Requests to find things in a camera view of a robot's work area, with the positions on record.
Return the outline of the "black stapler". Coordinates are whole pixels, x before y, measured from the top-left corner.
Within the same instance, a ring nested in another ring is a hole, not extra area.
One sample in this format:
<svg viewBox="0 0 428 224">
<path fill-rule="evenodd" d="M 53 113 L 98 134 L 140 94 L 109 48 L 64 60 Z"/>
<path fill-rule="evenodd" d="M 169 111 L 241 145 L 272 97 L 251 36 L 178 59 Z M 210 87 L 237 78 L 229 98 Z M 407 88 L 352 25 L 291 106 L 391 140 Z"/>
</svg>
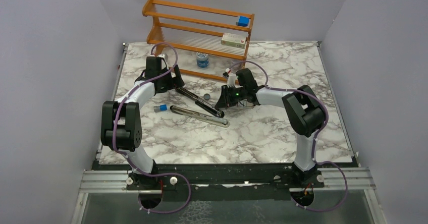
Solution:
<svg viewBox="0 0 428 224">
<path fill-rule="evenodd" d="M 198 95 L 190 92 L 189 90 L 185 89 L 184 87 L 178 87 L 175 90 L 178 93 L 192 99 L 197 106 L 201 107 L 202 109 L 204 109 L 205 111 L 207 111 L 211 115 L 218 117 L 218 118 L 223 118 L 225 116 L 225 114 L 222 110 L 215 108 L 207 100 L 205 100 L 205 99 L 199 97 Z"/>
</svg>

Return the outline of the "blue grey small cylinder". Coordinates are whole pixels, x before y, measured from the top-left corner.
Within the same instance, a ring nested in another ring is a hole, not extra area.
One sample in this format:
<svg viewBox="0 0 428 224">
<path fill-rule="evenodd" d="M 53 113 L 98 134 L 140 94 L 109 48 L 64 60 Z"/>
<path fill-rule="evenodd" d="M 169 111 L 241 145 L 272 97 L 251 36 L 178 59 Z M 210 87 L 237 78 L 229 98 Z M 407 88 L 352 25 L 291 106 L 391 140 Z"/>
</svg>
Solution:
<svg viewBox="0 0 428 224">
<path fill-rule="evenodd" d="M 162 105 L 156 105 L 153 107 L 153 111 L 155 113 L 161 112 L 161 111 L 167 111 L 168 110 L 168 106 L 166 104 L 162 104 Z"/>
</svg>

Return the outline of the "silver chrome stapler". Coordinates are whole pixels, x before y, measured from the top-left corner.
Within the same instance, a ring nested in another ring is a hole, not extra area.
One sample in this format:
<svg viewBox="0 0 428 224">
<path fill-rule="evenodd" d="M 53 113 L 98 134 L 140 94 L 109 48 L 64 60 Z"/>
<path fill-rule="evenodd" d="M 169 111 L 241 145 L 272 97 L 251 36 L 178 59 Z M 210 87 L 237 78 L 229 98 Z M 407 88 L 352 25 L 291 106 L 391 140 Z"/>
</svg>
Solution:
<svg viewBox="0 0 428 224">
<path fill-rule="evenodd" d="M 220 126 L 220 127 L 224 127 L 227 128 L 230 123 L 227 119 L 224 118 L 219 118 L 219 117 L 214 117 L 214 116 L 209 116 L 203 113 L 199 113 L 197 111 L 193 111 L 193 110 L 189 110 L 189 109 L 184 109 L 181 107 L 177 107 L 175 105 L 171 105 L 170 106 L 170 110 L 171 112 L 175 113 L 175 114 L 179 114 L 179 115 L 183 115 L 183 116 L 187 116 L 187 117 L 191 117 L 191 118 L 195 118 L 199 121 L 203 121 L 206 123 L 210 123 L 216 126 Z"/>
</svg>

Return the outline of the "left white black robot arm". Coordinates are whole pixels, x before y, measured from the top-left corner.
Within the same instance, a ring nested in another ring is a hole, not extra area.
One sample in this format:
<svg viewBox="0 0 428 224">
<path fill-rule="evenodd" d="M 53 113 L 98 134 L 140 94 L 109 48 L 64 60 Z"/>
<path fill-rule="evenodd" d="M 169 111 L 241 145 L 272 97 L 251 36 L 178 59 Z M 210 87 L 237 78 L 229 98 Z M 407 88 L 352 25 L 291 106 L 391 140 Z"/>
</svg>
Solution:
<svg viewBox="0 0 428 224">
<path fill-rule="evenodd" d="M 105 101 L 101 109 L 101 144 L 122 155 L 147 189 L 157 186 L 159 176 L 155 161 L 141 145 L 140 110 L 155 95 L 185 85 L 179 67 L 170 69 L 166 62 L 166 54 L 148 56 L 134 86 L 118 100 Z"/>
</svg>

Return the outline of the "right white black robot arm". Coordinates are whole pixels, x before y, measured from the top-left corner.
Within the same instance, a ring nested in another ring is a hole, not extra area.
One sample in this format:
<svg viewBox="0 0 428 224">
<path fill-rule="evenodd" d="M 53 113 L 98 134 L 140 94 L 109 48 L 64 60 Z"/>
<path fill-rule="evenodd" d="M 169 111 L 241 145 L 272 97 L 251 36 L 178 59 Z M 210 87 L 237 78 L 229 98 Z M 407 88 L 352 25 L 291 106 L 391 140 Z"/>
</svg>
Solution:
<svg viewBox="0 0 428 224">
<path fill-rule="evenodd" d="M 258 85 L 252 72 L 245 68 L 235 74 L 226 69 L 227 84 L 221 87 L 216 108 L 229 108 L 244 101 L 252 105 L 271 105 L 285 110 L 292 129 L 297 134 L 297 151 L 292 164 L 291 180 L 304 187 L 316 173 L 316 138 L 328 121 L 328 112 L 312 89 L 303 85 L 297 89 L 274 89 Z"/>
</svg>

